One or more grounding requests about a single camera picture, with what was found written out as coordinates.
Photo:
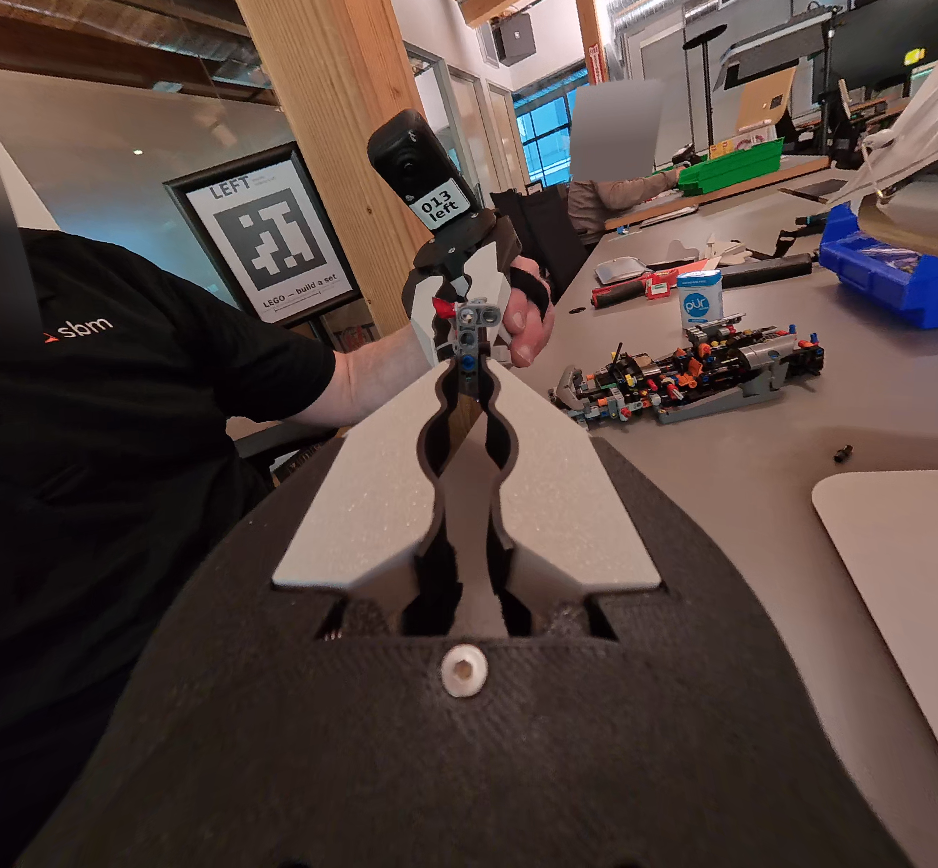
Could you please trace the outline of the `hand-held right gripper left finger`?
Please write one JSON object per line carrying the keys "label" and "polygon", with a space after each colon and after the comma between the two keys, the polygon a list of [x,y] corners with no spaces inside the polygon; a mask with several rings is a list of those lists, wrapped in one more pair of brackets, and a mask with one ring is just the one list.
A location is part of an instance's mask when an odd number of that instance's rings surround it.
{"label": "hand-held right gripper left finger", "polygon": [[376,604],[405,635],[449,632],[463,593],[439,477],[459,401],[454,359],[348,431],[272,576]]}

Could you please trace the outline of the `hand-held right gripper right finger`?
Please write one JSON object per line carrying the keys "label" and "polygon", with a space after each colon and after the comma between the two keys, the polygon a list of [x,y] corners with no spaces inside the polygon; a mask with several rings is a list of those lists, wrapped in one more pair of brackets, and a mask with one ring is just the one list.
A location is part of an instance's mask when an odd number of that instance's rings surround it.
{"label": "hand-held right gripper right finger", "polygon": [[509,635],[535,635],[565,607],[662,585],[588,431],[513,372],[486,363],[479,397],[497,468],[487,521],[490,585]]}

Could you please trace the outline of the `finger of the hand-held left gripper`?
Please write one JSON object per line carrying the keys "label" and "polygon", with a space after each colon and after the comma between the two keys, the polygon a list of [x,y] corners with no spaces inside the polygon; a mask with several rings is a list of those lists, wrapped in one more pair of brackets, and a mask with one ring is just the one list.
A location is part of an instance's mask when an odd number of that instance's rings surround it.
{"label": "finger of the hand-held left gripper", "polygon": [[406,314],[429,364],[442,362],[441,351],[451,356],[451,320],[440,317],[433,303],[446,282],[440,274],[411,274],[406,281]]}
{"label": "finger of the hand-held left gripper", "polygon": [[510,279],[499,267],[497,249],[478,249],[464,264],[463,278],[468,282],[465,300],[487,299],[502,310],[502,322],[491,348],[491,360],[511,364],[509,335],[503,325],[503,313],[510,297]]}

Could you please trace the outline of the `small grey lego assembly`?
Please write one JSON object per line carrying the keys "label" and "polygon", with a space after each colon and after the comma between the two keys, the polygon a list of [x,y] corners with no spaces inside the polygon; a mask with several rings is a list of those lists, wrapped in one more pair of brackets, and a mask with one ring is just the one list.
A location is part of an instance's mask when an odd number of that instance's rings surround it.
{"label": "small grey lego assembly", "polygon": [[470,299],[455,306],[453,350],[459,392],[479,402],[487,362],[502,322],[502,310],[487,299]]}

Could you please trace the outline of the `person's left forearm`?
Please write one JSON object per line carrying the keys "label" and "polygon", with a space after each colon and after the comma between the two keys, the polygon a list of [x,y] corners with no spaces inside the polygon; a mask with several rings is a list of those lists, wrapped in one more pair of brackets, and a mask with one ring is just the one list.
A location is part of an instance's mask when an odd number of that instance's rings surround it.
{"label": "person's left forearm", "polygon": [[358,424],[434,367],[412,326],[348,353],[335,353],[328,387],[316,402],[331,426]]}

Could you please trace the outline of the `lego car model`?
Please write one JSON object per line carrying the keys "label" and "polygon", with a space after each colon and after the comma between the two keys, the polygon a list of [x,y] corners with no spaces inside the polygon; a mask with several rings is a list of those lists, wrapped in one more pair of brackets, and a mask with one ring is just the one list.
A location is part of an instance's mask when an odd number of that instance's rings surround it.
{"label": "lego car model", "polygon": [[654,358],[616,346],[595,372],[564,369],[550,402],[580,427],[642,415],[668,425],[773,402],[791,382],[822,373],[826,351],[816,333],[795,325],[749,328],[743,313],[696,322],[686,343]]}

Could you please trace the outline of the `lego instruction booklet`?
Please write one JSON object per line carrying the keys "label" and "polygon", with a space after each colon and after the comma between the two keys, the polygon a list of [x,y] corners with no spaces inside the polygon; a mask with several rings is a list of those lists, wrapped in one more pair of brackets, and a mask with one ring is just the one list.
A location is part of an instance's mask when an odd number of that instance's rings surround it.
{"label": "lego instruction booklet", "polygon": [[865,135],[859,168],[828,197],[839,205],[869,194],[883,197],[937,159],[937,67],[911,97],[890,129]]}

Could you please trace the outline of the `black office chair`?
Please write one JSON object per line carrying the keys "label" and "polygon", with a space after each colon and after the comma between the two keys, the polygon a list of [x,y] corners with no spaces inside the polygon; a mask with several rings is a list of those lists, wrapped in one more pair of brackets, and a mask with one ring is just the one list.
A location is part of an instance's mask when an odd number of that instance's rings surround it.
{"label": "black office chair", "polygon": [[516,191],[491,194],[496,212],[511,220],[522,255],[545,272],[556,303],[587,260],[587,249],[568,214],[566,197],[557,186],[531,195]]}

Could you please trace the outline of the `wooden pillar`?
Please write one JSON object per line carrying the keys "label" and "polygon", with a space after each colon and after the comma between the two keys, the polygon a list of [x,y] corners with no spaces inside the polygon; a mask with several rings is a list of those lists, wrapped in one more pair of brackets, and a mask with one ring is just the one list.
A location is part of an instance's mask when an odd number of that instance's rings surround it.
{"label": "wooden pillar", "polygon": [[372,169],[370,135],[421,107],[391,0],[236,0],[380,339],[429,232]]}

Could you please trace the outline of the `framed marker sign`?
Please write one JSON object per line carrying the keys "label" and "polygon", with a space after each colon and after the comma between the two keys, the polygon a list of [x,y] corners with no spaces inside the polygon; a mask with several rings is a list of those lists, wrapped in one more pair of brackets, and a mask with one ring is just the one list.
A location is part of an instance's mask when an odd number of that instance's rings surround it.
{"label": "framed marker sign", "polygon": [[249,315],[295,326],[361,298],[296,141],[163,186]]}

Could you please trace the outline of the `black floor lamp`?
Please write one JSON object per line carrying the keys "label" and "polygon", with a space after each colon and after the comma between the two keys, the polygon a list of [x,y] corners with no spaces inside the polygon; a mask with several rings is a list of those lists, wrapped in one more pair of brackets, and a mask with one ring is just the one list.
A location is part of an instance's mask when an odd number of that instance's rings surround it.
{"label": "black floor lamp", "polygon": [[701,51],[702,56],[702,70],[703,70],[703,84],[704,84],[704,106],[705,106],[705,116],[706,116],[706,136],[707,136],[707,147],[714,145],[714,120],[713,120],[713,106],[712,106],[712,86],[711,86],[711,75],[710,75],[710,60],[709,60],[709,45],[712,41],[722,36],[727,29],[725,23],[717,24],[716,26],[705,30],[697,36],[689,39],[685,39],[683,43],[684,52],[690,53],[696,49]]}

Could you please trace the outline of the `white book stand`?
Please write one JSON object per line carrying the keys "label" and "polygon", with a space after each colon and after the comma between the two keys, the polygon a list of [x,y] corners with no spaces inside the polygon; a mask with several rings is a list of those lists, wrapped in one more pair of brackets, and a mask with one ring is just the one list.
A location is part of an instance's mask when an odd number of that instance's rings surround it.
{"label": "white book stand", "polygon": [[[870,195],[857,213],[849,206],[870,237],[936,256],[936,205],[936,174],[924,173],[883,197]],[[937,729],[936,491],[936,467],[827,477],[812,491],[814,508],[932,734]]]}

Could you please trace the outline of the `blue plastic bin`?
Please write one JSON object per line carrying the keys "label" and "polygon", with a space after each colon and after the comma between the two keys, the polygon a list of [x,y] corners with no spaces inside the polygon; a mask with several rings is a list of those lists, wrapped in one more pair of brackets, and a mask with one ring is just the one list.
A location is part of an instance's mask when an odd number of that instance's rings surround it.
{"label": "blue plastic bin", "polygon": [[821,267],[874,305],[891,311],[918,329],[937,327],[937,258],[922,254],[916,272],[904,274],[872,259],[856,256],[852,246],[863,232],[849,205],[834,206],[827,214],[818,251]]}

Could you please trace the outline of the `black monitor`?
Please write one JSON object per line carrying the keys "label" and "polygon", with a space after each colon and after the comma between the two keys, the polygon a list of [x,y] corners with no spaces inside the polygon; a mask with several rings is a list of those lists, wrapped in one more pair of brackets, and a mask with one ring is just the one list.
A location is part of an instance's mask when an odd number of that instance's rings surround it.
{"label": "black monitor", "polygon": [[856,0],[838,15],[829,48],[829,87],[897,86],[937,60],[937,0]]}

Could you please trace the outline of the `black wall speaker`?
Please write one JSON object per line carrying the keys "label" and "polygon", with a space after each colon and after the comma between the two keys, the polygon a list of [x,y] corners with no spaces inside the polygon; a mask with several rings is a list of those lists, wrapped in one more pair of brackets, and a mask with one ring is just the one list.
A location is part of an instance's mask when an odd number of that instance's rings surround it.
{"label": "black wall speaker", "polygon": [[530,13],[518,11],[490,22],[499,64],[513,66],[536,53]]}

